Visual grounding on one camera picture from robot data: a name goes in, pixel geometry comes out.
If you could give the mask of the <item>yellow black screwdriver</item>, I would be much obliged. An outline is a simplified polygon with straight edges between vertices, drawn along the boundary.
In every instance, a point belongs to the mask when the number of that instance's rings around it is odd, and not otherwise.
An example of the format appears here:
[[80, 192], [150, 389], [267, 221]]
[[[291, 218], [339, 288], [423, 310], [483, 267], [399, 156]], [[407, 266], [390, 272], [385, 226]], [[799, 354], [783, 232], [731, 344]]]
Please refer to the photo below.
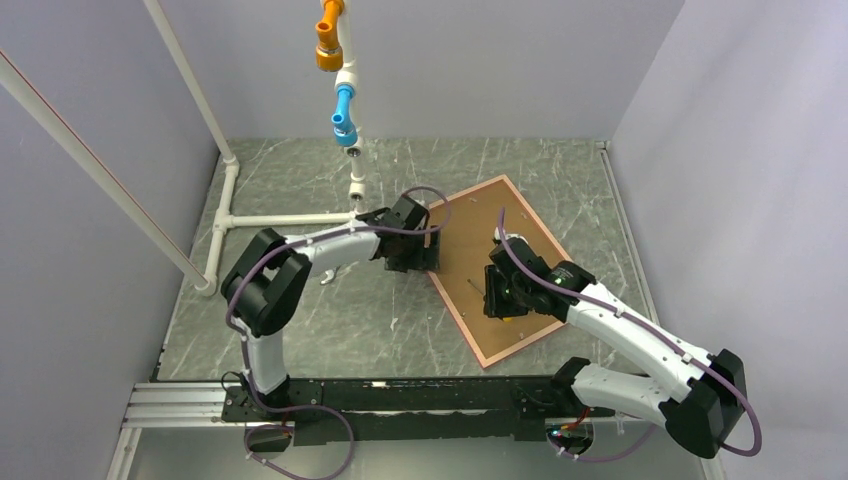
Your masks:
[[481, 288], [477, 283], [475, 283], [472, 279], [466, 279], [466, 282], [476, 291], [482, 298], [485, 298], [486, 292], [483, 288]]

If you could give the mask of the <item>pink wooden photo frame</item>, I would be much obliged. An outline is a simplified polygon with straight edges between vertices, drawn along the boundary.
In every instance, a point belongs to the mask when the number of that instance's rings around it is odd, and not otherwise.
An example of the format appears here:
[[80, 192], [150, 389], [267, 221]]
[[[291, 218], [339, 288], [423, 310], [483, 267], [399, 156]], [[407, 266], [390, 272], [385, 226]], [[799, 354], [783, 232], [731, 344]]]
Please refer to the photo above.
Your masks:
[[527, 239], [533, 251], [550, 265], [570, 256], [519, 189], [499, 175], [430, 205], [431, 221], [440, 223], [439, 268], [429, 274], [479, 365], [486, 369], [553, 334], [564, 323], [536, 313], [502, 321], [483, 313], [483, 298], [466, 282], [484, 289], [484, 267], [490, 263], [499, 211], [506, 209], [509, 233]]

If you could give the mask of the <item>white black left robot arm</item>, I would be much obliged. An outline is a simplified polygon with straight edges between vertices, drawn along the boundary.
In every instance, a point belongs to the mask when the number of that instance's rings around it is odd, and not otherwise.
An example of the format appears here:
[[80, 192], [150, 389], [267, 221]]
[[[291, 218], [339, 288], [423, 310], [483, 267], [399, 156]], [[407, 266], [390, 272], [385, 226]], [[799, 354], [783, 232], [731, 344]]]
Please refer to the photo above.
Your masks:
[[221, 283], [226, 325], [240, 339], [248, 407], [264, 420], [290, 406], [283, 329], [300, 304], [309, 279], [347, 264], [384, 260], [387, 269], [434, 271], [439, 234], [427, 207], [402, 195], [391, 207], [354, 216], [310, 234], [257, 233]]

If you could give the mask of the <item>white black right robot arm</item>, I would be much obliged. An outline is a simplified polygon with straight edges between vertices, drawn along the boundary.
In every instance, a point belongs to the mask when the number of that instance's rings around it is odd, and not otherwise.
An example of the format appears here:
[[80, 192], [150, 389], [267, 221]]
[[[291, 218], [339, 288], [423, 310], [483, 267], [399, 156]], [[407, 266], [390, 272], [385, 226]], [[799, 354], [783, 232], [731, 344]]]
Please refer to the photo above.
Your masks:
[[597, 337], [642, 370], [621, 373], [572, 357], [551, 379], [557, 411], [574, 415], [596, 407], [634, 416], [701, 458], [733, 449], [726, 440], [749, 405], [739, 356], [727, 349], [714, 354], [669, 333], [579, 265], [549, 266], [520, 235], [497, 229], [494, 244], [484, 269], [486, 316], [550, 316]]

